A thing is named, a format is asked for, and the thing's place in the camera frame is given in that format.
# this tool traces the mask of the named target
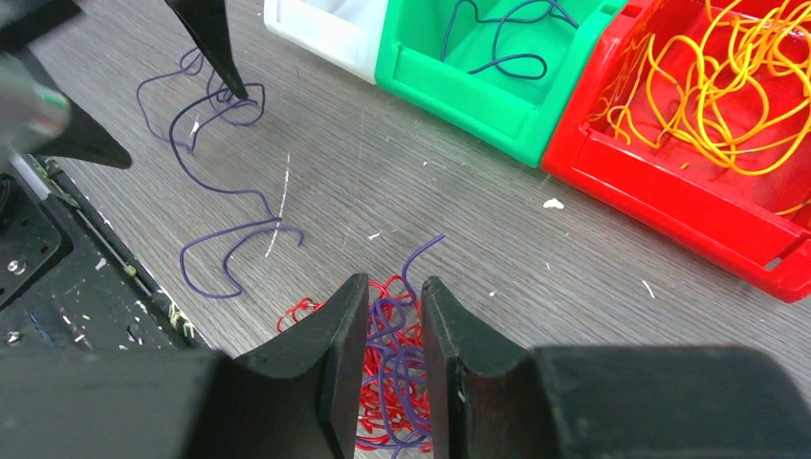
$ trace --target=tangled yellow wire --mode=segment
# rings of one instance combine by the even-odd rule
[[[779,7],[770,10],[760,19],[748,19],[730,14],[740,2],[741,0],[734,0],[720,14],[713,17],[711,2],[705,0],[706,13],[711,23],[698,43],[688,36],[676,35],[667,42],[658,55],[654,56],[653,44],[656,37],[654,34],[649,37],[647,59],[639,59],[636,82],[631,89],[627,103],[607,110],[608,122],[614,128],[616,139],[622,137],[628,144],[631,143],[631,136],[621,127],[623,121],[627,123],[628,129],[636,138],[651,148],[659,148],[663,137],[670,134],[675,139],[691,144],[699,153],[719,167],[729,168],[744,176],[769,174],[784,165],[795,154],[805,136],[811,131],[811,110],[809,110],[809,104],[811,104],[811,98],[809,98],[811,97],[811,34],[802,26],[804,22],[811,21],[811,1],[804,2],[787,12],[790,0],[784,0]],[[727,47],[727,59],[719,62],[718,59],[705,55],[705,49],[716,29],[722,27],[731,29],[731,37]],[[783,40],[792,34],[800,35],[808,47],[808,56],[802,62],[794,62],[780,49]],[[662,59],[677,43],[686,45],[694,54],[694,60],[688,68],[684,84],[680,84],[675,77],[660,67]],[[647,77],[643,77],[646,62],[649,64],[650,70]],[[804,95],[803,101],[785,113],[772,117],[768,95],[756,78],[756,73],[762,71],[764,67],[772,77],[798,78]],[[672,83],[679,96],[679,105],[669,119],[662,114],[662,110],[657,106],[653,97],[653,78],[657,74]],[[726,85],[719,85],[718,80],[721,75],[731,75],[732,79]],[[648,104],[661,125],[660,134],[653,141],[639,132],[628,108],[628,104],[634,99],[643,82]],[[747,132],[736,136],[731,131],[718,103],[724,97],[734,98],[735,93],[746,88],[756,91],[763,110],[754,126]],[[691,102],[694,102],[695,105],[692,117],[689,114]],[[746,148],[741,146],[757,134],[802,111],[805,111],[805,122],[799,132],[762,146]],[[789,146],[782,156],[762,169],[743,168],[736,161],[739,155],[761,152],[787,143]],[[811,199],[778,212],[778,215],[791,214],[808,204],[811,204]]]

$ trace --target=white bin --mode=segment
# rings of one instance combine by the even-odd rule
[[[375,84],[388,0],[265,0],[265,27]]]

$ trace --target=tabletop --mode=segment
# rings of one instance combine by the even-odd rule
[[[256,188],[296,238],[253,238],[230,261],[245,293],[206,299],[184,282],[187,242],[262,217],[255,196],[201,189],[168,146],[146,130],[138,84],[177,69],[193,47],[161,0],[93,2],[75,27],[37,55],[62,89],[132,153],[120,171],[66,162],[198,330],[237,354],[272,338],[279,315],[304,296],[325,299],[352,273],[398,273],[438,233],[447,237],[410,279],[439,275],[471,311],[521,345],[741,343],[776,357],[811,394],[811,301],[782,304],[666,237],[465,132],[270,34],[258,0],[228,3],[243,78],[266,85],[264,118],[251,127],[214,122],[189,168],[226,188]],[[203,76],[143,90],[165,133],[205,94]],[[208,107],[190,111],[188,137]],[[549,200],[562,204],[546,207]],[[201,244],[188,271],[201,289],[233,287],[220,260],[239,234]],[[273,249],[269,246],[274,240]]]

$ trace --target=red plastic container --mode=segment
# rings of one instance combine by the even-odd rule
[[[801,1],[793,1],[790,9]],[[744,0],[734,12],[763,17],[780,3]],[[729,0],[712,0],[715,12],[729,4]],[[685,34],[696,39],[708,25],[704,0],[631,0],[595,47],[543,156],[541,168],[765,292],[786,302],[798,301],[811,294],[811,206],[786,217],[775,212],[811,198],[811,142],[804,142],[777,171],[744,177],[715,166],[692,146],[674,138],[666,139],[658,149],[637,140],[631,145],[622,138],[615,140],[603,113],[616,101],[627,101],[636,78],[634,62],[639,62],[634,59],[645,50],[650,33],[656,34],[658,46],[654,55],[658,55],[670,37]],[[727,35],[711,40],[709,48],[717,51],[713,55],[720,54],[728,38]],[[793,38],[796,40],[787,43],[784,46],[787,50],[783,51],[803,52],[802,37]],[[671,49],[662,63],[665,70],[680,80],[691,59],[686,49]],[[763,82],[771,104],[777,107],[773,113],[782,113],[785,107],[796,105],[798,98],[802,98],[799,82],[795,87],[785,81]],[[654,96],[659,106],[667,107],[669,101],[675,100],[675,91],[672,86],[657,84]],[[645,91],[641,90],[629,104],[637,125],[653,120],[645,97]],[[734,100],[723,108],[725,117],[740,125],[749,124],[762,110],[759,99],[749,97]],[[802,111],[782,123],[781,130],[766,131],[763,135],[777,140],[786,137],[789,131],[798,132],[806,113]],[[647,131],[649,138],[655,138],[659,128],[648,129],[655,129],[653,135]],[[758,141],[768,142],[762,137]],[[746,167],[768,165],[783,151],[756,153],[753,156],[756,159]]]

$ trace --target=green plastic container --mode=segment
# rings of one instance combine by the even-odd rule
[[[522,0],[474,0],[481,19],[500,18]],[[468,71],[491,61],[496,24],[477,24],[473,8],[460,7],[445,62],[442,44],[456,0],[389,0],[375,78],[386,91],[420,106],[537,167],[591,50],[627,0],[559,0],[580,25],[556,17],[535,24],[505,24],[498,56],[532,53],[544,58],[546,76],[527,80],[495,68]],[[546,3],[511,17],[538,17]],[[532,59],[505,62],[514,73],[540,73]]]

